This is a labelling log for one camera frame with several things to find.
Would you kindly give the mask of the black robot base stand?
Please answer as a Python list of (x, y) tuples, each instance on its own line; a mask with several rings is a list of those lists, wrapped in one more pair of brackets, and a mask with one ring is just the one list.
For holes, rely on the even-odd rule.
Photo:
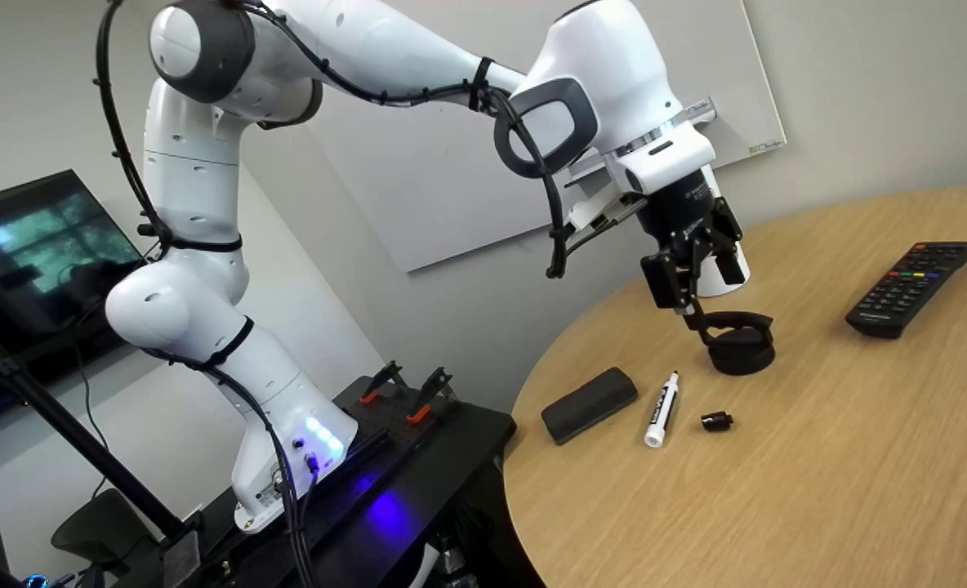
[(156, 538), (126, 494), (106, 491), (52, 544), (110, 572), (115, 588), (299, 588), (292, 541), (306, 549), (315, 588), (393, 588), (518, 425), (459, 402), (444, 371), (422, 388), (397, 371), (360, 376), (337, 405), (362, 430), (350, 462), (302, 499), (299, 525), (276, 521), (244, 537), (233, 522), (236, 497), (219, 494), (178, 537)]

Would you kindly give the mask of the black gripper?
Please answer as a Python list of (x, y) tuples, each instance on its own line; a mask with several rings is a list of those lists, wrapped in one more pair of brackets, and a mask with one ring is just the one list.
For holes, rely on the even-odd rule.
[(710, 340), (710, 317), (701, 303), (697, 279), (710, 253), (732, 248), (728, 211), (710, 196), (704, 170), (665, 187), (637, 211), (657, 253), (642, 262), (646, 288), (659, 306), (681, 306), (684, 325)]

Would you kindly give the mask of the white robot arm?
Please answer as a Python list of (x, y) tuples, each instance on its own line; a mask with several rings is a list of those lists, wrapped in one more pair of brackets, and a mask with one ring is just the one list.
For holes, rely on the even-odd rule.
[(326, 90), (377, 107), (463, 107), (493, 132), (493, 163), (548, 200), (548, 272), (635, 216), (657, 239), (657, 302), (707, 329), (704, 297), (750, 282), (719, 192), (715, 148), (684, 113), (635, 0), (581, 0), (518, 71), (385, 0), (175, 0), (151, 23), (155, 87), (133, 191), (165, 255), (106, 297), (110, 329), (209, 376), (244, 415), (236, 525), (261, 533), (335, 478), (360, 423), (238, 309), (248, 288), (238, 175), (252, 132), (305, 127)]

